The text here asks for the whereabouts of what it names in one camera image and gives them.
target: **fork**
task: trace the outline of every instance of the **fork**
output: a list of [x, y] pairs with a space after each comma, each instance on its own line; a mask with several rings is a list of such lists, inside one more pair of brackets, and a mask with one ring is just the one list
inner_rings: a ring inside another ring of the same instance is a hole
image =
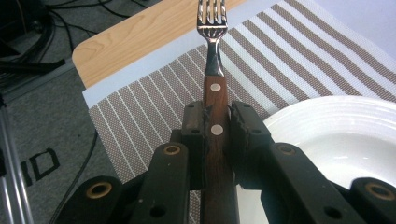
[[227, 33], [224, 0], [198, 2], [197, 30], [207, 41], [207, 61], [204, 77], [205, 114], [205, 189], [202, 190], [201, 221], [204, 224], [239, 223], [233, 170], [224, 150], [229, 146], [229, 108], [226, 77], [219, 53], [219, 40]]
[[[213, 18], [211, 18], [211, 8], [213, 8]], [[198, 2], [197, 30], [207, 41], [207, 61], [206, 76], [224, 76], [219, 53], [219, 41], [227, 33], [227, 16], [224, 6], [224, 0], [220, 0], [220, 20], [218, 13], [217, 0], [213, 0], [210, 6], [210, 0], [206, 0], [206, 16], [204, 19], [203, 0]]]

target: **metal rod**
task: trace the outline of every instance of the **metal rod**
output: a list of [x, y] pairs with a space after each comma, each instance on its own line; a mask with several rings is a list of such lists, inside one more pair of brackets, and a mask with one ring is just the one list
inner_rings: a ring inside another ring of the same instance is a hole
[[0, 147], [4, 153], [7, 170], [5, 176], [2, 177], [7, 221], [11, 224], [34, 223], [22, 179], [18, 152], [9, 125], [8, 113], [4, 106], [0, 107]]

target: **wooden fork handle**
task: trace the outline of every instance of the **wooden fork handle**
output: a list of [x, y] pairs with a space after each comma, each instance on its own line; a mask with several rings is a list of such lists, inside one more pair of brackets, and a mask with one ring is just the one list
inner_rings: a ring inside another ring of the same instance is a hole
[[205, 76], [204, 106], [210, 107], [206, 124], [206, 188], [202, 191], [203, 223], [239, 223], [233, 171], [224, 148], [229, 146], [229, 109], [225, 77]]

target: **gray carpet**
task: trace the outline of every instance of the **gray carpet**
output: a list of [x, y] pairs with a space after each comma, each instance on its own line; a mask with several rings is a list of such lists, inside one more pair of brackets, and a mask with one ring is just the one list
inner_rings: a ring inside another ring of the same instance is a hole
[[[43, 3], [54, 5], [62, 2], [64, 0], [48, 0]], [[157, 0], [139, 1], [148, 7], [157, 2]], [[78, 0], [73, 4], [90, 3], [97, 1]], [[134, 15], [144, 9], [128, 0], [113, 0], [106, 5], [125, 15]], [[101, 32], [123, 20], [102, 7], [63, 9], [56, 12], [68, 23], [95, 32]], [[75, 46], [89, 37], [86, 32], [79, 29], [70, 28], [70, 30]], [[34, 44], [38, 37], [39, 34], [31, 32], [9, 44], [23, 52]], [[49, 63], [70, 57], [71, 50], [65, 29], [56, 27], [55, 37], [42, 62]], [[56, 206], [84, 162], [94, 135], [88, 107], [81, 94], [85, 88], [77, 70], [70, 64], [64, 66], [71, 68], [60, 68], [56, 75], [36, 78], [5, 94], [20, 161], [26, 165], [28, 177], [31, 179], [27, 193], [35, 223], [49, 223]], [[56, 154], [59, 167], [37, 178], [33, 171], [32, 158], [36, 161], [39, 171], [44, 173], [54, 167], [49, 151]], [[117, 176], [100, 139], [97, 140], [91, 160], [77, 186], [98, 175]], [[6, 223], [3, 208], [0, 209], [0, 223]]]

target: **woven placemat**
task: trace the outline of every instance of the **woven placemat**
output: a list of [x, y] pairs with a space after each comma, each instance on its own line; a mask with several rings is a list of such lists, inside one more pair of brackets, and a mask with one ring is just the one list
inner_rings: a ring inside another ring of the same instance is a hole
[[[396, 62], [312, 1], [287, 0], [223, 37], [229, 99], [262, 119], [310, 98], [361, 95], [396, 103]], [[146, 171], [153, 149], [179, 129], [186, 104], [202, 99], [206, 46], [110, 94], [90, 109], [122, 182]], [[199, 192], [191, 223], [199, 223]]]

